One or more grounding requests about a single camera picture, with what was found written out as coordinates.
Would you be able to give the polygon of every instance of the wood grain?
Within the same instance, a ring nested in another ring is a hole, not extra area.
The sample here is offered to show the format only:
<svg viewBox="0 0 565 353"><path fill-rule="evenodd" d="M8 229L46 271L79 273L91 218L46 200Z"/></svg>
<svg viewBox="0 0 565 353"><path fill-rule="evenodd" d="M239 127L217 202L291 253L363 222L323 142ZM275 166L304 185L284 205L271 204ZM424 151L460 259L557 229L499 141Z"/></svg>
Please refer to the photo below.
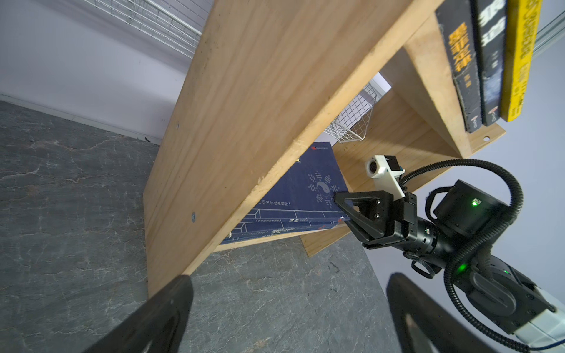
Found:
<svg viewBox="0 0 565 353"><path fill-rule="evenodd" d="M381 74L458 157L472 154L435 14L392 57Z"/></svg>
<svg viewBox="0 0 565 353"><path fill-rule="evenodd" d="M476 152L504 134L498 125L482 127L470 135ZM489 135L489 141L483 138ZM371 191L375 186L365 173L365 162L376 154L394 155L406 172L427 164L457 158L458 154L432 129L414 109L395 92L394 88L382 97L373 109L367 136L362 141L337 143L333 147L341 172L354 191ZM447 171L426 173L411 180L407 186L415 191Z"/></svg>
<svg viewBox="0 0 565 353"><path fill-rule="evenodd" d="M144 192L150 295L204 261L440 3L215 1Z"/></svg>
<svg viewBox="0 0 565 353"><path fill-rule="evenodd" d="M343 229L344 226L340 225L339 228L335 228L335 229ZM220 244L220 245L216 246L216 248L214 249L213 252L229 250L229 249L237 249L238 247L244 247L244 246L250 246L250 245L261 244L261 243L266 243L266 242L272 242L272 241L275 241L275 240L281 240L281 239L286 239L286 238L302 236L304 234L315 234L315 233L319 233L319 232L325 233L325 232L330 232L333 229L334 228L332 228L332 229L320 229L320 230L315 230L315 231L307 230L305 232L284 233L284 234L277 234L277 235L274 235L274 236L244 240L244 241L240 241L240 242L233 242L233 243L229 243L229 244Z"/></svg>
<svg viewBox="0 0 565 353"><path fill-rule="evenodd" d="M300 236L308 257L312 257L350 233L347 226Z"/></svg>

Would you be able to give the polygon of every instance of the gray marble floor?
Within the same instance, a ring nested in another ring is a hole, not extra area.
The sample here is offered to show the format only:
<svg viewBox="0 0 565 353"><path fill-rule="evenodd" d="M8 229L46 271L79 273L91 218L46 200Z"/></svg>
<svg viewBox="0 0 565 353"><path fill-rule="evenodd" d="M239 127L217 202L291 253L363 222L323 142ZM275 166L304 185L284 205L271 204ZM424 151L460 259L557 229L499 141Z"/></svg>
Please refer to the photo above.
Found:
<svg viewBox="0 0 565 353"><path fill-rule="evenodd" d="M80 352L147 298L142 193L157 146L0 102L0 351ZM182 352L395 352L348 236L212 254Z"/></svg>

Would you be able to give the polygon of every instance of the robotic arm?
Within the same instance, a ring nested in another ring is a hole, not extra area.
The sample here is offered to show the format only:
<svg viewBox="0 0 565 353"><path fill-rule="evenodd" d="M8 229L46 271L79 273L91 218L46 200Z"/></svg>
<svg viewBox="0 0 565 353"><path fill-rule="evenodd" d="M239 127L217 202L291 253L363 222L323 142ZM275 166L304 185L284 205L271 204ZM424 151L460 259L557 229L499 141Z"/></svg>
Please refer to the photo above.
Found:
<svg viewBox="0 0 565 353"><path fill-rule="evenodd" d="M453 186L431 192L425 204L428 220L418 217L416 195L407 192L405 184L423 173L456 165L496 173L510 189L510 205L458 180ZM521 187L509 172L490 162L457 159L428 165L401 178L404 170L396 157L383 155L367 161L366 171L377 191L335 196L335 202L351 219L347 225L363 247L393 246L426 278L444 269L444 284L457 310L495 341L520 352L565 352L565 306L490 254L492 244L514 222L523 204ZM447 194L434 209L434 218L431 206L438 193ZM479 322L461 303L455 286L489 320L523 343Z"/></svg>

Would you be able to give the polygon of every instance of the baseboard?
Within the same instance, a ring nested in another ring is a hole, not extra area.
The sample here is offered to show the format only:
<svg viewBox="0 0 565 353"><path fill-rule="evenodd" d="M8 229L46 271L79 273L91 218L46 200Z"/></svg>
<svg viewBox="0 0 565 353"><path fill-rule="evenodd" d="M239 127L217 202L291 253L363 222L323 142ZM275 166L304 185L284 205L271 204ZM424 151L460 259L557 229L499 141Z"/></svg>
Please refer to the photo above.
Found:
<svg viewBox="0 0 565 353"><path fill-rule="evenodd" d="M55 109L40 106L38 104L22 101L21 99L10 97L9 95L0 94L0 101L12 103L12 104L15 104L17 106L28 108L28 109L31 109L31 110L36 110L38 112L42 112L42 113L45 113L45 114L49 114L49 115L53 115L53 116L57 116L57 117L62 117L63 119L75 121L75 122L80 123L80 124L88 125L88 126L95 127L95 128L102 129L102 130L106 130L106 131L110 131L110 132L113 132L113 133L116 133L116 134L120 134L120 135L124 135L124 136L128 136L128 137L133 137L133 138L136 138L138 140L151 142L151 143L154 143L156 145L161 144L160 138L140 134L140 133L133 132L133 131L120 129L120 128L113 127L113 126L110 126L110 125L107 125L107 124L104 124L104 123L99 123L97 121L87 119L85 117L80 117L80 116L68 114L68 113L65 113L65 112L62 112L62 111L58 111L58 110L55 110Z"/></svg>

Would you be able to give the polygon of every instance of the book spine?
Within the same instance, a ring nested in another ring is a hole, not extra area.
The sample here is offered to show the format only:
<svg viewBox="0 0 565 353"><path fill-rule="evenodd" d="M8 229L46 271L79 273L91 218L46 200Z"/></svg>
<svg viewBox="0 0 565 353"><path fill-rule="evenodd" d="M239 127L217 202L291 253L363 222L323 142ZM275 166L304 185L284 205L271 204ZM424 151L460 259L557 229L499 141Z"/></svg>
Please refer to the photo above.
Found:
<svg viewBox="0 0 565 353"><path fill-rule="evenodd" d="M349 217L307 217L307 218L267 218L267 219L253 219L244 218L242 222L245 223L280 223L280 222L337 222L337 221L349 221Z"/></svg>
<svg viewBox="0 0 565 353"><path fill-rule="evenodd" d="M478 52L477 65L481 82L483 125L500 118L506 0L473 0L473 27Z"/></svg>
<svg viewBox="0 0 565 353"><path fill-rule="evenodd" d="M335 224L327 224L327 225L308 225L308 226L297 226L285 229L275 229L275 230L256 230L253 232L248 233L232 233L227 238L225 238L221 243L228 244L233 242L240 242L249 239L257 239L262 237L274 236L277 234L285 234L285 233L295 233L295 232L306 232L309 230L321 230L321 229L331 229Z"/></svg>
<svg viewBox="0 0 565 353"><path fill-rule="evenodd" d="M481 127L481 93L469 0L446 0L436 10L467 132Z"/></svg>
<svg viewBox="0 0 565 353"><path fill-rule="evenodd" d="M540 21L541 0L508 0L501 116L506 121L522 113Z"/></svg>

